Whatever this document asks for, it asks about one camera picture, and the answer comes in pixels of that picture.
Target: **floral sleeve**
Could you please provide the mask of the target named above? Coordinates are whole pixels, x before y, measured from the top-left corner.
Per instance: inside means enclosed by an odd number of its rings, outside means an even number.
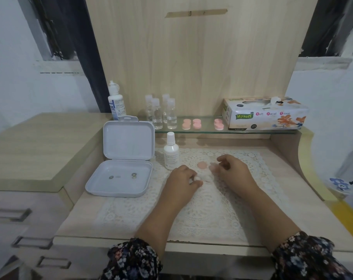
[[[353,280],[353,274],[332,256],[333,243],[298,232],[271,254],[275,273],[271,279]]]
[[[108,266],[99,280],[157,279],[162,269],[152,247],[137,238],[112,247],[108,257]]]

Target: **drawer handle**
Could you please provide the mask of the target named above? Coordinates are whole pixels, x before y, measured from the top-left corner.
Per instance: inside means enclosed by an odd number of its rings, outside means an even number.
[[[31,209],[0,209],[0,218],[9,219],[12,222],[22,222],[31,214]]]
[[[13,248],[29,247],[29,248],[38,248],[38,249],[50,249],[53,245],[52,241],[53,241],[53,239],[31,238],[31,237],[18,236],[14,240],[14,242],[11,244],[11,247],[13,247]]]
[[[66,259],[66,258],[52,258],[52,257],[45,257],[41,256],[38,263],[37,267],[43,268],[43,267],[57,267],[60,269],[69,269],[71,265],[71,262]]]

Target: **glass shelf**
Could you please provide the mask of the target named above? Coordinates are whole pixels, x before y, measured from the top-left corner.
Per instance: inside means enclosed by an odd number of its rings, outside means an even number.
[[[201,120],[201,129],[194,129],[193,122],[191,123],[191,128],[188,130],[182,129],[182,124],[184,119],[200,119]],[[224,129],[221,131],[217,131],[214,128],[214,119],[221,119],[221,116],[209,116],[209,117],[201,117],[201,116],[194,116],[194,117],[178,117],[178,125],[176,129],[168,129],[167,125],[164,123],[162,129],[155,130],[156,134],[165,134],[167,132],[174,132],[176,134],[296,134],[297,130],[288,130],[288,129],[267,129],[267,130],[244,130],[244,131],[231,131],[228,129],[227,124],[223,121]]]

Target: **lace doily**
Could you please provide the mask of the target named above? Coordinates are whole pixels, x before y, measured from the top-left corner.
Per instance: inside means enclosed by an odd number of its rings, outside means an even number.
[[[210,170],[199,169],[197,163],[216,162],[224,153],[245,162],[258,186],[292,219],[294,212],[272,173],[256,150],[179,149],[181,163],[195,170],[204,180],[192,200],[176,217],[169,240],[198,243],[260,245],[258,230],[249,208]],[[113,236],[130,238],[154,207],[161,188],[170,174],[164,167],[163,149],[157,148],[151,159],[153,171],[146,193],[138,198],[107,198],[95,221]]]

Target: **white bottle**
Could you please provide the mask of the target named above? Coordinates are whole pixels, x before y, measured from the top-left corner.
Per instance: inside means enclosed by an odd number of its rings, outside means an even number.
[[[170,98],[170,94],[163,94],[162,95],[162,120],[164,123],[167,123],[167,100]]]
[[[175,135],[173,132],[167,133],[167,145],[163,147],[165,153],[165,167],[174,170],[180,166],[179,146],[175,144]]]
[[[148,122],[152,122],[153,118],[152,99],[152,94],[146,95],[146,120]]]
[[[155,129],[162,129],[162,110],[160,106],[160,100],[158,98],[152,98],[152,110],[153,110],[153,117],[152,122]]]
[[[119,85],[112,80],[108,86],[109,89],[109,105],[112,111],[113,120],[118,121],[118,117],[126,116],[125,104],[123,103],[123,96],[119,94]]]
[[[168,129],[176,129],[177,121],[176,121],[176,111],[175,111],[175,98],[169,98],[167,100],[167,128]]]

